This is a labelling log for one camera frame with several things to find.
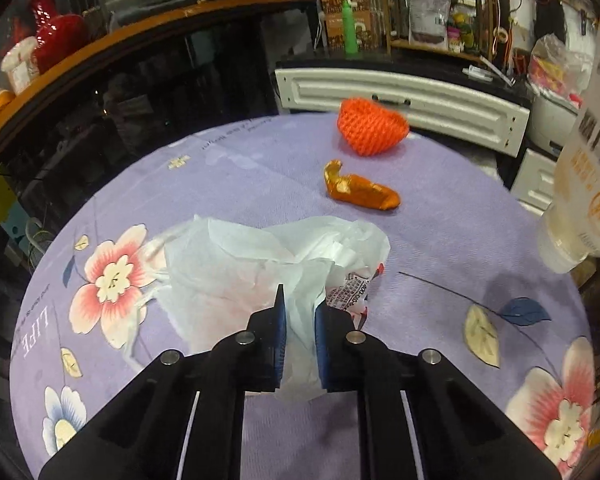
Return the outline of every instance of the green bottle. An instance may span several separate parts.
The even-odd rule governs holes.
[[[344,37],[344,52],[355,54],[358,51],[356,24],[353,21],[353,10],[347,0],[342,1],[342,35]]]

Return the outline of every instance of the silver bolt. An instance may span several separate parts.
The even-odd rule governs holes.
[[[160,362],[163,365],[173,365],[180,360],[180,352],[177,350],[165,350],[160,354]]]
[[[346,335],[347,341],[349,341],[353,345],[359,345],[366,341],[366,335],[364,332],[360,332],[360,330],[352,330]]]
[[[422,359],[424,362],[429,363],[430,365],[437,365],[442,360],[442,355],[437,350],[433,348],[427,348],[422,353]]]
[[[238,344],[250,345],[251,343],[256,341],[256,336],[253,335],[253,332],[243,330],[242,332],[238,332],[235,335],[235,340],[238,342]]]

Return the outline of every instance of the black drawer handle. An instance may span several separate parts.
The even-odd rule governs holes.
[[[373,99],[373,101],[375,101],[376,103],[380,103],[382,105],[389,105],[389,106],[411,106],[411,99],[405,99],[403,102],[400,101],[391,101],[391,99],[381,99],[378,97],[378,94],[373,94],[371,96],[371,98]]]

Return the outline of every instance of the red glass vase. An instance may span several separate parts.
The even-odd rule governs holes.
[[[38,46],[32,56],[41,74],[89,43],[89,31],[82,17],[58,14],[56,0],[30,0],[29,8],[38,26]]]

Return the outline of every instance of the white cabinet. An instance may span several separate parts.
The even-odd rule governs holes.
[[[413,128],[516,156],[529,110],[490,94],[435,79],[350,68],[276,70],[285,108],[337,112],[350,97],[382,101]]]
[[[526,205],[545,211],[554,198],[554,170],[554,161],[527,149],[511,194]]]

